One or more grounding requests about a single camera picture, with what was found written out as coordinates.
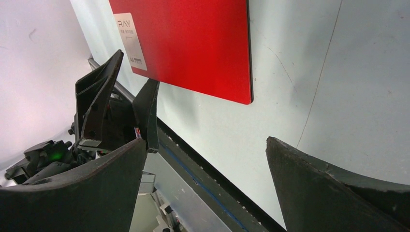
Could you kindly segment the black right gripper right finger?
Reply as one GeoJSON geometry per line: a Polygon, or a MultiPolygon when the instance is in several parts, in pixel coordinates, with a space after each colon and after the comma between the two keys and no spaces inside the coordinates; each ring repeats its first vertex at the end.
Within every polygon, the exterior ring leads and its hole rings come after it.
{"type": "Polygon", "coordinates": [[[345,170],[275,137],[266,156],[287,231],[409,231],[408,185],[345,170]]]}

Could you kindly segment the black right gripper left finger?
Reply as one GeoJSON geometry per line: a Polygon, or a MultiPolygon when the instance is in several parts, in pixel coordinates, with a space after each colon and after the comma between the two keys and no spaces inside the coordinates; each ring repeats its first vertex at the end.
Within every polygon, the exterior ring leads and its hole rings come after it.
{"type": "Polygon", "coordinates": [[[129,231],[146,157],[145,141],[135,139],[61,174],[1,188],[1,231],[129,231]]]}

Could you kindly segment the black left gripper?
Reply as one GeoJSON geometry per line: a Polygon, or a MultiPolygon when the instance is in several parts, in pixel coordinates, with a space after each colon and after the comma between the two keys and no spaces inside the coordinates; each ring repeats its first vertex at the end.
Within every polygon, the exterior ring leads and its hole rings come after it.
{"type": "Polygon", "coordinates": [[[75,141],[84,150],[108,154],[134,140],[138,125],[147,152],[157,153],[160,83],[148,79],[132,104],[123,97],[111,96],[123,56],[124,53],[117,50],[104,64],[75,83],[75,141]]]}

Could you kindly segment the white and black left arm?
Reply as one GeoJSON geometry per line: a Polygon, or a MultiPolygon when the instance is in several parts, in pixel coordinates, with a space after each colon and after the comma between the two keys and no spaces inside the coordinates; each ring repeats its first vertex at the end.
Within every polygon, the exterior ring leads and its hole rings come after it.
{"type": "Polygon", "coordinates": [[[24,151],[5,178],[27,185],[56,175],[142,139],[148,152],[159,150],[157,98],[160,83],[148,79],[129,100],[115,88],[124,54],[116,51],[104,64],[75,83],[76,113],[68,133],[74,142],[48,140],[24,151]]]}

